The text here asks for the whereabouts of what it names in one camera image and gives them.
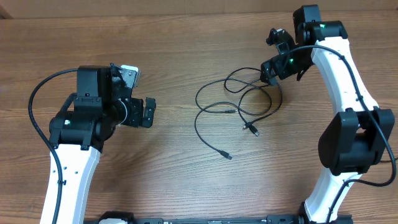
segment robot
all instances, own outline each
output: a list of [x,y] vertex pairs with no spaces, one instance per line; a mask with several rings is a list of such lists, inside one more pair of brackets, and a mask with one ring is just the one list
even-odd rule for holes
[[[335,117],[322,134],[318,153],[324,166],[311,195],[297,214],[268,215],[264,218],[212,220],[135,219],[129,212],[106,212],[98,221],[84,222],[91,178],[104,142],[117,125],[152,126],[155,99],[131,98],[140,71],[137,67],[111,64],[109,67],[81,66],[46,78],[29,100],[32,124],[50,149],[50,178],[40,223],[133,223],[133,224],[316,224],[354,223],[351,215],[338,215],[344,197],[355,182],[383,187],[396,176],[396,159],[388,144],[395,119],[390,109],[380,109],[364,86],[349,50],[348,34],[340,21],[321,20],[318,6],[302,6],[293,13],[295,41],[283,29],[271,29],[267,43],[279,55],[261,65],[262,82],[276,85],[316,65],[333,104]],[[47,139],[32,113],[36,91],[49,79],[77,72],[77,93],[72,93],[50,122]],[[74,110],[68,107],[74,102]],[[387,149],[392,164],[391,178],[381,184],[359,179],[381,161]]]

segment wooden table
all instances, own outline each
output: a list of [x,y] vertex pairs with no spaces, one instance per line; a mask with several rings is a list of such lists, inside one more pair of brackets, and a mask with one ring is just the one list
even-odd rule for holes
[[[343,21],[363,82],[380,106],[393,109],[397,116],[397,12],[323,12],[322,18]],[[141,68],[140,87],[133,97],[155,98],[157,109],[152,128],[122,126],[106,141],[86,218],[107,210],[163,218],[295,213],[322,169],[317,142],[333,117],[315,67],[301,82],[291,77],[280,83],[284,104],[258,123],[258,138],[241,129],[236,114],[199,118],[203,137],[232,153],[232,161],[206,147],[193,128],[197,90],[239,67],[259,67],[274,56],[276,49],[265,43],[273,27],[293,34],[292,13],[0,21],[0,223],[37,223],[42,212],[50,159],[27,114],[36,84],[60,70],[110,62]],[[243,72],[236,77],[250,81],[259,74]],[[74,74],[57,77],[40,89],[34,115],[45,133],[75,90]],[[276,106],[278,92],[268,90]],[[205,90],[199,100],[209,105],[237,102],[239,97],[219,84]],[[267,105],[258,92],[249,94],[243,104],[251,111]],[[397,152],[396,129],[390,144]],[[382,182],[390,173],[390,165],[382,164],[363,179]],[[340,213],[353,214],[356,223],[397,223],[397,196],[396,182],[381,189],[355,184]]]

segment white ring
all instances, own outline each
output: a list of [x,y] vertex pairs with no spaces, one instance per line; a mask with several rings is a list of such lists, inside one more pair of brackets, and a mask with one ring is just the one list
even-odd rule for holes
[[123,101],[121,101],[120,99],[119,99],[119,101],[123,104],[124,109],[126,109],[126,116],[124,117],[124,120],[123,120],[122,122],[119,123],[119,124],[121,124],[121,123],[123,123],[123,122],[127,119],[127,107],[126,107],[126,105],[123,103]]

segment white arm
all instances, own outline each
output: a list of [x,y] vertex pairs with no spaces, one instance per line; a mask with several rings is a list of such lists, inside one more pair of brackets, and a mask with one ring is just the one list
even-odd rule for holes
[[[361,95],[369,110],[373,110],[377,106],[376,101],[366,90],[361,77],[355,67],[353,58],[349,51],[348,39],[341,37],[327,37],[324,41],[317,41],[315,45],[322,45],[338,51],[344,55],[349,65],[351,66],[356,82],[358,84]],[[311,53],[313,63],[319,68],[326,87],[329,91],[330,100],[333,104],[334,115],[338,112],[345,111],[347,108],[352,108],[354,111],[363,111],[360,102],[357,100],[357,95],[353,86],[352,79],[349,75],[348,69],[344,62],[338,58],[337,55],[323,49],[313,49]],[[310,221],[317,223],[325,223],[329,208],[331,207],[340,187],[345,180],[358,179],[361,174],[356,172],[342,173],[339,176],[331,174],[330,169],[323,168],[318,182],[308,199],[305,201],[305,211]],[[348,193],[350,184],[346,187],[339,197],[337,204],[333,209],[330,221],[337,219],[337,211],[343,202],[344,197]]]
[[[62,165],[63,180],[66,180],[62,187],[58,224],[83,223],[85,217],[88,190],[101,154],[93,147],[87,151],[80,148],[80,145],[60,144],[55,150]],[[58,171],[52,154],[50,156],[50,180],[40,224],[52,222],[57,201]]]

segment wood plank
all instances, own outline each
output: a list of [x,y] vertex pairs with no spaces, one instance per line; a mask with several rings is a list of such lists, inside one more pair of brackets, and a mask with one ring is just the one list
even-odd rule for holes
[[[350,11],[322,16],[325,21],[343,21],[369,92],[382,108],[397,115],[398,14]],[[273,27],[292,33],[291,13],[0,21],[0,222],[36,223],[42,211],[50,160],[27,115],[31,91],[59,70],[110,62],[141,68],[140,87],[133,97],[155,98],[157,110],[151,129],[120,127],[106,142],[86,217],[96,218],[107,210],[164,218],[295,213],[322,169],[317,142],[333,117],[315,67],[301,82],[281,82],[284,104],[259,122],[258,138],[242,131],[236,114],[200,117],[203,137],[232,153],[232,161],[206,147],[193,128],[197,90],[274,56],[276,49],[265,43]],[[253,80],[258,73],[237,77]],[[34,114],[45,133],[63,100],[76,90],[75,83],[75,75],[64,75],[38,92]],[[268,90],[276,102],[276,89]],[[225,93],[220,84],[209,87],[199,100],[209,105],[239,97]],[[259,93],[244,101],[251,111],[267,104]],[[393,149],[398,147],[397,137],[394,130]],[[382,182],[389,173],[388,164],[379,165],[363,179]],[[396,183],[381,189],[356,184],[340,213],[353,214],[356,223],[397,223],[397,196]]]
[[293,12],[302,5],[318,4],[323,11],[395,10],[396,0],[0,0],[16,19]]

